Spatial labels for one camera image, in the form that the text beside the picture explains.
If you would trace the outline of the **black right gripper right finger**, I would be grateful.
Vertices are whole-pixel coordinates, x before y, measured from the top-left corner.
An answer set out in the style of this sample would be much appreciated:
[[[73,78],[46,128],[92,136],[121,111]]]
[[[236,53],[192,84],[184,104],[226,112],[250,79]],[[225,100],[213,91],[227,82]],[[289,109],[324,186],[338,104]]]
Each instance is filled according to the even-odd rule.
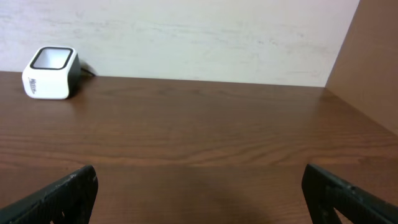
[[[397,207],[315,164],[307,164],[302,191],[313,223],[397,223]]]

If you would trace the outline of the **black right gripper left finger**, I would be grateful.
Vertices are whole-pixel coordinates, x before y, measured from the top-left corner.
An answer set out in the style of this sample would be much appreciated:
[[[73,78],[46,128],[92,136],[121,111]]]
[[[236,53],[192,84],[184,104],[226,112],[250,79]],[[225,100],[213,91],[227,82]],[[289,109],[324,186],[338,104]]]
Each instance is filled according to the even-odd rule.
[[[1,223],[88,224],[98,193],[92,165],[66,175],[52,184],[1,209]]]

